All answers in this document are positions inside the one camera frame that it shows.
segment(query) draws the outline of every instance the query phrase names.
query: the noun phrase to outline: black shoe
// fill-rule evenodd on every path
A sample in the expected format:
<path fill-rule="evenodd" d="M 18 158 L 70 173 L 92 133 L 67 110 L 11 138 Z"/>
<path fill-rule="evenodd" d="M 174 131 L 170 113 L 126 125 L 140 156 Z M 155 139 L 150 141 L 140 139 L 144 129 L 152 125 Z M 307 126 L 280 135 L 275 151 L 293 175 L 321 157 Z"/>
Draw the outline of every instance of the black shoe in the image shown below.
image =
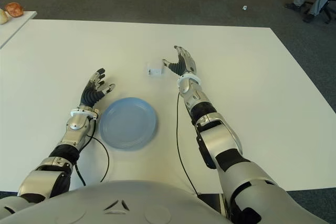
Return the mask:
<path fill-rule="evenodd" d="M 285 4 L 285 8 L 294 10 L 295 12 L 300 12 L 301 11 L 301 6 L 297 6 L 294 3 Z"/>
<path fill-rule="evenodd" d="M 310 22 L 313 21 L 314 18 L 315 18 L 314 15 L 312 15 L 312 14 L 308 14 L 308 15 L 303 19 L 303 21 L 306 22 L 306 23 L 310 23 Z"/>

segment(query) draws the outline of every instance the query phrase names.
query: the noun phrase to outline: table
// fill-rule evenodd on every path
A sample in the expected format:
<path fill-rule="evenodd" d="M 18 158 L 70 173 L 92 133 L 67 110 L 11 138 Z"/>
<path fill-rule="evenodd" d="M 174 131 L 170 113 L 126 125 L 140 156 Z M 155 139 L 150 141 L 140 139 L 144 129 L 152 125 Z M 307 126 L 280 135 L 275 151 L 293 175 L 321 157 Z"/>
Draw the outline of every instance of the table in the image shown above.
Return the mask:
<path fill-rule="evenodd" d="M 0 25 L 0 49 L 20 30 L 24 24 L 36 16 L 36 12 L 24 12 L 23 16 L 13 18 L 8 12 L 5 12 L 8 22 Z"/>
<path fill-rule="evenodd" d="M 240 137 L 245 158 L 285 190 L 336 186 L 336 115 L 271 29 L 30 20 L 2 49 L 0 189 L 16 191 L 49 155 L 88 78 L 104 67 L 116 88 L 97 108 L 138 97 L 158 115 L 156 136 L 140 151 L 108 148 L 107 180 L 154 180 L 192 192 L 176 150 L 177 76 L 146 73 L 152 60 L 177 60 L 174 45 L 191 53 L 203 90 Z M 198 192 L 219 193 L 182 101 L 179 109 L 185 168 Z M 88 184 L 100 180 L 106 156 L 99 144 L 82 152 L 79 168 Z M 80 186 L 74 172 L 71 188 Z"/>

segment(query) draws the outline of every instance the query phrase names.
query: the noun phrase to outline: onion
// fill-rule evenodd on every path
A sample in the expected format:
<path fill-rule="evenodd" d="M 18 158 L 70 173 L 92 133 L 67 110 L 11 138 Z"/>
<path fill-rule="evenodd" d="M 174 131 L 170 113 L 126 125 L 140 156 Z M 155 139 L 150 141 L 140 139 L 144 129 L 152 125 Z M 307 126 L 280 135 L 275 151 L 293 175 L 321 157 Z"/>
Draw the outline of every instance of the onion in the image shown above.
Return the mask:
<path fill-rule="evenodd" d="M 4 12 L 4 10 L 0 9 L 0 25 L 6 23 L 8 21 L 7 14 Z"/>
<path fill-rule="evenodd" d="M 12 17 L 16 18 L 23 15 L 23 8 L 17 2 L 11 2 L 5 6 L 6 11 Z"/>

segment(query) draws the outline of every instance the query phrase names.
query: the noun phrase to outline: office chair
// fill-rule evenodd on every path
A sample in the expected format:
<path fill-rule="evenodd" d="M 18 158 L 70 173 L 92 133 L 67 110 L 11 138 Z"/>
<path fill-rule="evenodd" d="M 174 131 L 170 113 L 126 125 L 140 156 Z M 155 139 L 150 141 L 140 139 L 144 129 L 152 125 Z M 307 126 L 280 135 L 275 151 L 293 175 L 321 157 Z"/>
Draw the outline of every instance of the office chair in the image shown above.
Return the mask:
<path fill-rule="evenodd" d="M 330 21 L 331 21 L 331 19 L 332 19 L 330 13 L 332 12 L 332 13 L 335 13 L 335 14 L 336 14 L 336 11 L 335 11 L 335 10 L 333 10 L 333 9 L 330 8 L 330 7 L 328 7 L 330 1 L 336 1 L 336 0 L 328 0 L 328 1 L 326 2 L 326 4 L 325 4 L 325 5 L 321 8 L 321 10 L 320 10 L 320 13 L 321 13 L 321 12 L 325 12 L 325 14 L 326 14 L 327 17 L 328 17 L 328 20 L 325 22 L 326 24 L 329 24 Z M 306 4 L 310 4 L 310 5 L 312 5 L 313 2 L 306 1 L 306 2 L 304 3 L 304 5 L 306 5 Z"/>

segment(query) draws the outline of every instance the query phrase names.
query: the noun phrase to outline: robotic hand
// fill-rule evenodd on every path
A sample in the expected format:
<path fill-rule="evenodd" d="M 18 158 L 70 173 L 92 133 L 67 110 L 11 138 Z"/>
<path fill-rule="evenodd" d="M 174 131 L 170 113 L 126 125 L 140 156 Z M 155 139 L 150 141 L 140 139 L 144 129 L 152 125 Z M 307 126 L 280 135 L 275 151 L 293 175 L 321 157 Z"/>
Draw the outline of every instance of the robotic hand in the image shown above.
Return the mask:
<path fill-rule="evenodd" d="M 93 108 L 96 102 L 102 99 L 106 94 L 110 93 L 115 84 L 108 85 L 107 88 L 101 89 L 100 87 L 105 83 L 102 79 L 105 77 L 105 69 L 97 70 L 90 78 L 88 84 L 85 86 L 81 99 L 80 106 L 88 106 Z"/>
<path fill-rule="evenodd" d="M 217 169 L 233 223 L 326 223 L 301 208 L 257 164 L 245 159 L 238 136 L 211 104 L 196 76 L 196 64 L 175 46 L 178 63 L 163 60 L 180 77 L 180 95 L 197 133 L 205 164 Z"/>
<path fill-rule="evenodd" d="M 38 203 L 69 190 L 72 167 L 85 145 L 85 136 L 90 130 L 90 121 L 96 120 L 99 111 L 94 105 L 115 87 L 114 84 L 101 89 L 105 77 L 103 68 L 97 70 L 83 90 L 80 105 L 71 111 L 66 132 L 55 149 L 23 181 L 18 196 L 28 202 Z"/>

